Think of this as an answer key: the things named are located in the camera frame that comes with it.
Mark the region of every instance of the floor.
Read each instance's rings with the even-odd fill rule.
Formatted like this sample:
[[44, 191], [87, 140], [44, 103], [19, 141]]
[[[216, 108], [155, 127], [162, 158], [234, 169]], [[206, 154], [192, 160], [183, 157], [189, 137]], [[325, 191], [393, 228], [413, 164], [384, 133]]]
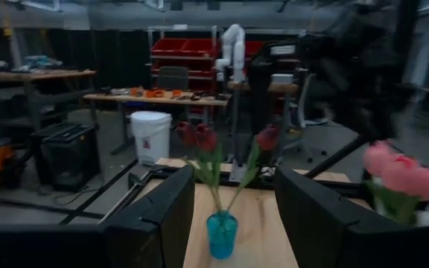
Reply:
[[[415, 156], [417, 159], [420, 159], [422, 164], [429, 166], [429, 125], [418, 121], [411, 124], [408, 120], [408, 115], [409, 113], [406, 112], [398, 120], [398, 128], [401, 129], [401, 138], [395, 141], [395, 143], [404, 150], [406, 154]], [[69, 120], [89, 124], [89, 111], [80, 110], [73, 112], [70, 114]], [[102, 184], [111, 180], [111, 178], [116, 176], [136, 157], [135, 147], [128, 148], [117, 156], [111, 156], [109, 154], [109, 151], [121, 142], [121, 128], [114, 112], [102, 112], [99, 115], [99, 121], [101, 128], [98, 132], [98, 143], [101, 163], [103, 165], [103, 174], [100, 177], [94, 178], [89, 183], [89, 189], [97, 189]], [[240, 142], [246, 142], [248, 135], [242, 133], [247, 133], [249, 129], [248, 115], [241, 114], [240, 122], [241, 135], [239, 140]], [[223, 133], [222, 138], [228, 138], [226, 135], [227, 127], [222, 124], [219, 125], [220, 126], [217, 128], [220, 133]], [[307, 156], [303, 152], [297, 152], [296, 149], [291, 149], [285, 152], [283, 164], [296, 169], [310, 170], [325, 159], [325, 157], [320, 154], [322, 150], [326, 150], [328, 153], [332, 154], [336, 150], [339, 150], [344, 144], [350, 142], [355, 136], [355, 133], [352, 131], [336, 124], [309, 127], [305, 131], [305, 137], [313, 150], [314, 162], [308, 164]], [[225, 148], [228, 148], [229, 143], [226, 142], [225, 145]], [[170, 150], [171, 157], [193, 156], [193, 152], [183, 147], [178, 138], [173, 134], [171, 135]], [[362, 154], [364, 150], [365, 147], [355, 151], [335, 165], [330, 171], [345, 173], [350, 180], [359, 182], [362, 172]], [[141, 176], [147, 170], [147, 167], [136, 165], [130, 168], [129, 172]], [[85, 211], [105, 214], [126, 194], [127, 190], [126, 173], [113, 186], [108, 188], [104, 194], [87, 207]], [[54, 193], [51, 189], [42, 188], [38, 183], [34, 164], [29, 161], [25, 169], [22, 187], [12, 191], [0, 189], [0, 198], [30, 202], [38, 205], [48, 205], [54, 208], [75, 209], [88, 200], [93, 193], [94, 191], [81, 194], [77, 199], [73, 200], [75, 197], [74, 195], [62, 197], [61, 195], [64, 195], [63, 193]], [[0, 224], [58, 224], [66, 216], [66, 214], [0, 205]], [[97, 222], [98, 220], [96, 219], [76, 217], [70, 224], [95, 224]]]

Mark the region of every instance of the red tulip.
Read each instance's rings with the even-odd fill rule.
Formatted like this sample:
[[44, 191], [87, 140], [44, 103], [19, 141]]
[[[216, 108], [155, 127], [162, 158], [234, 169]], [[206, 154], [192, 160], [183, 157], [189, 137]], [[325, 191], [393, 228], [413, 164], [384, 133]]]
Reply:
[[256, 142], [259, 144], [261, 150], [272, 150], [277, 145], [279, 134], [279, 129], [276, 126], [269, 124], [256, 136]]
[[206, 124], [197, 126], [197, 146], [206, 152], [212, 152], [216, 149], [216, 133]]
[[177, 134], [186, 146], [192, 146], [197, 143], [196, 130], [194, 126], [188, 122], [179, 122], [177, 124]]

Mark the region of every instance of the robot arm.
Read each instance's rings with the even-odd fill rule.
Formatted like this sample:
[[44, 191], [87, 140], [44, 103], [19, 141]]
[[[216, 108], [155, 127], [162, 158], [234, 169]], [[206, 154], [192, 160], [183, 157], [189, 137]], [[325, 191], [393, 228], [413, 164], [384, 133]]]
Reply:
[[244, 80], [244, 30], [240, 25], [231, 25], [222, 36], [223, 58], [216, 60], [217, 80], [224, 81], [224, 69], [230, 65], [234, 69], [234, 81]]

